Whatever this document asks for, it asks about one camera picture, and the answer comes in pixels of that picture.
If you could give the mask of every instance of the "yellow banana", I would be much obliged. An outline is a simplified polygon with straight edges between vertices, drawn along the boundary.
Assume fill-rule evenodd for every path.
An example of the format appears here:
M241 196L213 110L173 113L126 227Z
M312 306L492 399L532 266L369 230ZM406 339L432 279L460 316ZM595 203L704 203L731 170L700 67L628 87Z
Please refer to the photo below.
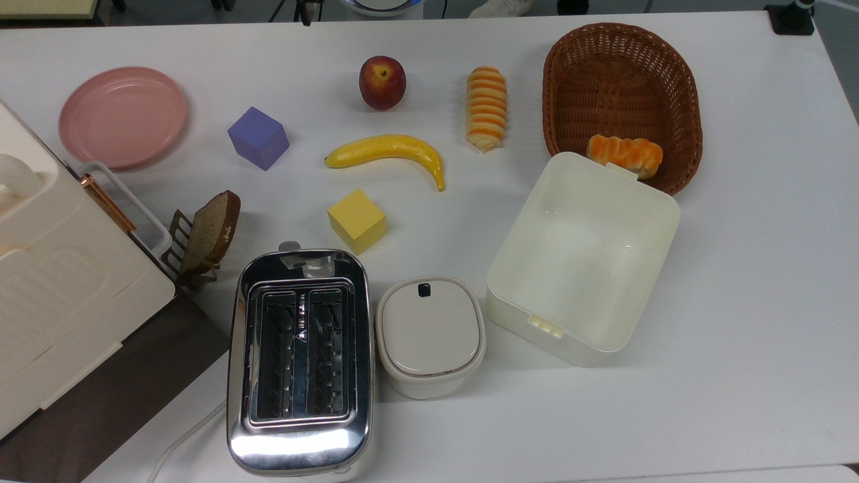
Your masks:
M405 134L384 134L344 144L325 158L325 165L348 168L386 157L404 157L420 164L435 178L438 191L444 191L444 162L438 151Z

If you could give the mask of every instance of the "swirl bread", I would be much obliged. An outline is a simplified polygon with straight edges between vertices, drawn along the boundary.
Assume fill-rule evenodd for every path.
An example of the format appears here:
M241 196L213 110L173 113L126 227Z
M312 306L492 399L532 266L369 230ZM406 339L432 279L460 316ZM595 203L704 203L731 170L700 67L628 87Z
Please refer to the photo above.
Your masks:
M507 126L507 80L495 67L468 76L466 139L486 152L501 145Z
M645 138L606 138L597 134L588 141L588 158L603 166L616 164L638 174L639 180L646 180L656 174L662 163L662 148Z

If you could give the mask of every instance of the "slice of bread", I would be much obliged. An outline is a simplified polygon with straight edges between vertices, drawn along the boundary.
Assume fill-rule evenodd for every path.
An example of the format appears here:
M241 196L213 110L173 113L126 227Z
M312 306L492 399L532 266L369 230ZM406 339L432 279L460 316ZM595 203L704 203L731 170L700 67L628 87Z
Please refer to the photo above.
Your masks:
M213 198L194 214L188 246L179 266L179 284L191 284L207 273L227 254L239 221L241 200L231 191Z

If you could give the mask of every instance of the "toy apple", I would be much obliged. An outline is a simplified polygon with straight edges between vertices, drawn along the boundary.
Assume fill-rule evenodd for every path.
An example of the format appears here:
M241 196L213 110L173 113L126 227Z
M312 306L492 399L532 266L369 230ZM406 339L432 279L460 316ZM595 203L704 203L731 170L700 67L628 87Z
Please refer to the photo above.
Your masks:
M379 55L361 66L358 79L361 97L373 109L386 111L403 99L405 70L395 59Z

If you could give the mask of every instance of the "wicker basket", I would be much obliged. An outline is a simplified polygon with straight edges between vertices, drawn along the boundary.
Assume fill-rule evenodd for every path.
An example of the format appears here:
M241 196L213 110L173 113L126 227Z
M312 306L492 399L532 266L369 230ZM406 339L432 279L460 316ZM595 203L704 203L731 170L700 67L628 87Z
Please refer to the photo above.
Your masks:
M562 37L545 60L543 134L553 156L584 156L594 134L647 138L664 156L642 182L675 194L701 161L695 79L677 51L643 28L586 25Z

